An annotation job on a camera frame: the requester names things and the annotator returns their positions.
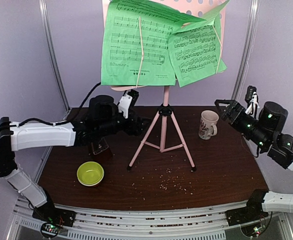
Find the brown wooden metronome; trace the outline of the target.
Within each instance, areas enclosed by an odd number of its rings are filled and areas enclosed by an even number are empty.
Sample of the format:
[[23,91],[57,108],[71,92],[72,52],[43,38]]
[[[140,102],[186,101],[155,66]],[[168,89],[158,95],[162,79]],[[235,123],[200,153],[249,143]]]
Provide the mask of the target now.
[[99,141],[90,142],[87,149],[90,159],[94,162],[105,162],[113,158],[113,153],[104,137]]

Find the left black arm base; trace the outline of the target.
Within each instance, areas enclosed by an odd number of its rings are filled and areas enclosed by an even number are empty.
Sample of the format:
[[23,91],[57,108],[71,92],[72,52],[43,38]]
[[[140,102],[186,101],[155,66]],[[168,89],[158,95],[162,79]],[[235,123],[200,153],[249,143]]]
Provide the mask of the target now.
[[55,207],[55,204],[49,195],[49,193],[44,190],[46,195],[46,203],[40,207],[34,207],[32,217],[54,226],[66,226],[72,227],[75,221],[76,213],[72,210],[66,210],[62,208]]

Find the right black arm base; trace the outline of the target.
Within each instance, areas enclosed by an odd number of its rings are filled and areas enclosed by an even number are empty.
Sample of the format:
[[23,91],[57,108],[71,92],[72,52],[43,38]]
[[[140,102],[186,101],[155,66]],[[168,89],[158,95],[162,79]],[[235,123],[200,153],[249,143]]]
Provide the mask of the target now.
[[268,190],[256,189],[246,202],[245,207],[227,210],[225,212],[228,225],[235,226],[266,218],[269,213],[264,211],[262,203]]

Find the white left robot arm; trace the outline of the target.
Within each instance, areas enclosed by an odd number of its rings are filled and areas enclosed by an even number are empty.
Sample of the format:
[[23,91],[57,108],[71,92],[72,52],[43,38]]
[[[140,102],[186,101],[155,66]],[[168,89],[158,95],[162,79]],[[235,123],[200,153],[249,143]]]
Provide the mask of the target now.
[[59,212],[50,195],[18,166],[15,152],[39,147],[98,144],[102,138],[118,132],[139,136],[150,126],[151,119],[141,117],[133,110],[136,100],[126,94],[115,104],[111,96],[98,95],[89,101],[86,115],[62,122],[45,122],[36,118],[12,122],[8,117],[2,117],[0,178],[6,179],[29,200],[47,222],[54,222]]

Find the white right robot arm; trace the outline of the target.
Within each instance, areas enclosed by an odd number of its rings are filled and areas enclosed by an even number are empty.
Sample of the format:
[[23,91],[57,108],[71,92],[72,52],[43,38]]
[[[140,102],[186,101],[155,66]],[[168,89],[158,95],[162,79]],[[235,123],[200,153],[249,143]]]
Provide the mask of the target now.
[[268,190],[255,190],[243,209],[243,217],[253,221],[264,213],[293,214],[293,136],[283,133],[288,111],[278,103],[267,101],[257,118],[246,113],[236,100],[214,102],[220,119],[239,132],[257,148],[259,168]]

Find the white floral ceramic mug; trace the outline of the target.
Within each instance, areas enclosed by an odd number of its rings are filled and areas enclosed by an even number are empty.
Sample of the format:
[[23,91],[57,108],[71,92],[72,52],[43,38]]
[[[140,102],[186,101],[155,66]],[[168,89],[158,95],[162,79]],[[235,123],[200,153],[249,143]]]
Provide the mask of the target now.
[[201,113],[198,136],[202,140],[209,140],[218,133],[217,123],[219,115],[212,110],[204,110]]

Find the green plastic bowl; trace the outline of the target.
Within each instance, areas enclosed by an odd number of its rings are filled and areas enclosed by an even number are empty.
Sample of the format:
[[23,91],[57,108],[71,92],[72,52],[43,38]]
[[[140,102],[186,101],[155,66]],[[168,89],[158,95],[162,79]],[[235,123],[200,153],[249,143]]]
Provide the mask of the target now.
[[87,161],[81,164],[76,172],[79,183],[86,187],[98,186],[104,175],[104,168],[95,161]]

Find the right aluminium frame post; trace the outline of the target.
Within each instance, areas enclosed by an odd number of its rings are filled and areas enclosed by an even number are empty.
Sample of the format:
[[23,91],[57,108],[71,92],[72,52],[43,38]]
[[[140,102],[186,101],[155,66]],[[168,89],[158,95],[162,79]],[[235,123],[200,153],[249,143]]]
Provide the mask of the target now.
[[249,70],[249,59],[254,48],[254,41],[255,41],[257,25],[258,25],[259,6],[260,6],[259,0],[251,1],[246,37],[245,37],[244,47],[242,51],[242,57],[241,57],[235,85],[233,88],[232,96],[231,96],[232,100],[236,100],[238,102],[241,101],[241,95],[243,93],[247,73]]

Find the aluminium frame post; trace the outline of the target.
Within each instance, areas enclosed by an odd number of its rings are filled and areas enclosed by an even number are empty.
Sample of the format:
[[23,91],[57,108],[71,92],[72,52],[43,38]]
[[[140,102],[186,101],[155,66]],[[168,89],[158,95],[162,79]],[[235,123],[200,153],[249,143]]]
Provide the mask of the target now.
[[243,93],[247,73],[249,70],[249,59],[254,48],[254,41],[255,41],[257,25],[258,25],[259,6],[260,6],[259,0],[251,1],[246,37],[245,37],[244,47],[242,51],[242,57],[241,57],[235,85],[233,88],[232,96],[231,96],[232,100],[236,100],[238,102],[241,101],[241,95]]
[[42,19],[42,24],[44,28],[44,33],[46,37],[46,42],[48,46],[48,51],[49,51],[49,57],[50,57],[50,62],[53,70],[53,74],[55,77],[55,81],[57,83],[57,88],[59,95],[62,99],[64,109],[66,112],[70,111],[70,105],[67,99],[67,95],[65,92],[65,88],[63,86],[59,66],[58,66],[58,61],[56,57],[56,52],[54,48],[54,42],[53,42],[53,37],[52,37],[52,32],[51,32],[51,26],[50,26],[50,20],[49,20],[49,14],[48,14],[48,8],[47,8],[47,1],[46,0],[39,0],[39,11]]

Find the left aluminium frame post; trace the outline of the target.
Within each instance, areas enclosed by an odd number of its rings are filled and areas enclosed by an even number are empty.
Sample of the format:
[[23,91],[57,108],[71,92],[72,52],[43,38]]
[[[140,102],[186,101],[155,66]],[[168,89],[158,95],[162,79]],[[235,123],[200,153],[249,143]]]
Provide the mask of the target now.
[[70,111],[70,105],[67,99],[67,95],[65,92],[65,88],[63,86],[59,66],[58,66],[58,61],[56,57],[56,52],[54,48],[54,42],[53,42],[53,37],[52,37],[52,32],[51,32],[51,26],[50,26],[50,20],[49,20],[49,14],[48,14],[48,8],[47,8],[47,1],[46,0],[39,0],[39,11],[42,19],[42,24],[44,28],[44,33],[46,37],[46,42],[48,46],[48,51],[49,51],[49,57],[50,57],[50,62],[53,70],[53,74],[55,77],[55,81],[57,83],[57,88],[59,95],[62,99],[64,109],[66,112]]

